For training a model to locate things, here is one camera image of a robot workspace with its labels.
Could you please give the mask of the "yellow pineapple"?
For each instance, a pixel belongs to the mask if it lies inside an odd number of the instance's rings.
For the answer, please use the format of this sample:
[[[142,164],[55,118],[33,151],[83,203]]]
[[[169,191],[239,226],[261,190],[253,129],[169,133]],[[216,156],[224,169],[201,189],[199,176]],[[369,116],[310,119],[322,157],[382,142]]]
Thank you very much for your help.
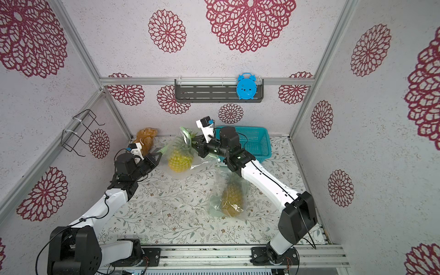
[[[184,173],[200,165],[196,150],[191,146],[191,140],[197,136],[197,131],[181,127],[179,134],[171,142],[168,152],[168,167],[175,173]]]

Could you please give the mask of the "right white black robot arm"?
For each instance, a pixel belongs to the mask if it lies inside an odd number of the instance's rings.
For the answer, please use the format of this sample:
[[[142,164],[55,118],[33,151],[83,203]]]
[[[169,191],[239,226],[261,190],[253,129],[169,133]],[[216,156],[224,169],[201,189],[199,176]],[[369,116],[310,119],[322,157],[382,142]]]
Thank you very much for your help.
[[[229,170],[257,187],[281,213],[278,233],[262,253],[255,253],[254,265],[290,264],[299,254],[294,246],[317,224],[314,198],[308,192],[299,193],[269,173],[254,155],[244,149],[234,127],[223,127],[215,135],[213,121],[197,122],[202,131],[194,138],[193,148],[202,158],[213,154],[223,157]]]

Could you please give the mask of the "clear zip-top bag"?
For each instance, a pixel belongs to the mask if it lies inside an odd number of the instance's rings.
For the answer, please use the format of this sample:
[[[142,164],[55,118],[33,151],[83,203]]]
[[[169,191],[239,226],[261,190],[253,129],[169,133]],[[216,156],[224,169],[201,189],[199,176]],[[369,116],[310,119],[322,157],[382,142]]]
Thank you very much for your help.
[[[227,167],[215,168],[214,189],[209,198],[207,212],[213,217],[245,218],[249,182]]]
[[[202,158],[193,148],[197,135],[198,130],[180,127],[179,134],[159,151],[162,153],[159,168],[175,179],[184,179],[212,167],[217,158],[211,155]]]

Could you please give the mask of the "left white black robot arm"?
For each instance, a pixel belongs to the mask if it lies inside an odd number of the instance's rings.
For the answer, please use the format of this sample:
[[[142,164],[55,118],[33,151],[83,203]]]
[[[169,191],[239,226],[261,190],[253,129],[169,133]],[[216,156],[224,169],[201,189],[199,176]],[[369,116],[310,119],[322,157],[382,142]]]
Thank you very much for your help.
[[[140,261],[140,245],[123,239],[100,245],[97,235],[108,220],[136,193],[139,182],[160,164],[161,151],[140,157],[134,149],[123,148],[114,158],[114,173],[103,196],[68,226],[55,228],[43,246],[48,250],[49,275],[94,275],[103,265],[130,258]]]

